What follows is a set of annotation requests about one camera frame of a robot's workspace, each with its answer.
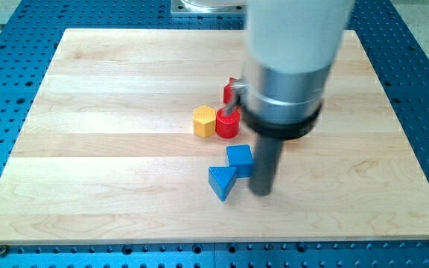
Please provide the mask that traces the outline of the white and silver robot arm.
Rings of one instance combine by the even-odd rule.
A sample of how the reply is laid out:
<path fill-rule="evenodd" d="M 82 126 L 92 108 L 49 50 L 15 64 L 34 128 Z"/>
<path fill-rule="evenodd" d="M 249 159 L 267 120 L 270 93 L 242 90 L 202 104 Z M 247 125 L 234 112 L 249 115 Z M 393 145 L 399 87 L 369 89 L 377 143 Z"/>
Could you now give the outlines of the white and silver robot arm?
<path fill-rule="evenodd" d="M 235 83 L 244 123 L 289 140 L 314 127 L 353 0 L 249 0 L 246 59 Z"/>

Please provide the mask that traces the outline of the red block behind arm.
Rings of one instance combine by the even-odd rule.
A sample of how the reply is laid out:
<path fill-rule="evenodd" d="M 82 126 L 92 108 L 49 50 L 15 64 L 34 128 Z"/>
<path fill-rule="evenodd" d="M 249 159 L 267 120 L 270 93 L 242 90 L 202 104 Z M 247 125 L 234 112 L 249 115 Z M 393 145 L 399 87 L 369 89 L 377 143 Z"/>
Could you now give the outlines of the red block behind arm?
<path fill-rule="evenodd" d="M 228 83 L 223 87 L 223 94 L 222 94 L 223 104 L 228 104 L 233 99 L 235 99 L 235 93 L 233 92 L 232 84 L 236 80 L 237 80 L 236 78 L 230 77 L 229 80 L 228 80 Z"/>

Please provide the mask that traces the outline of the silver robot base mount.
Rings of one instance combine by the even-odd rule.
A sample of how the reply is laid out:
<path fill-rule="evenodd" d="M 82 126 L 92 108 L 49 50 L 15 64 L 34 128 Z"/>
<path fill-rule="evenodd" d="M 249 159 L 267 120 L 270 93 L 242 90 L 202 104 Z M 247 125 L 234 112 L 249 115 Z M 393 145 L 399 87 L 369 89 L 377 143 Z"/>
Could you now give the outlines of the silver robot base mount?
<path fill-rule="evenodd" d="M 171 14 L 244 13 L 247 0 L 170 0 Z"/>

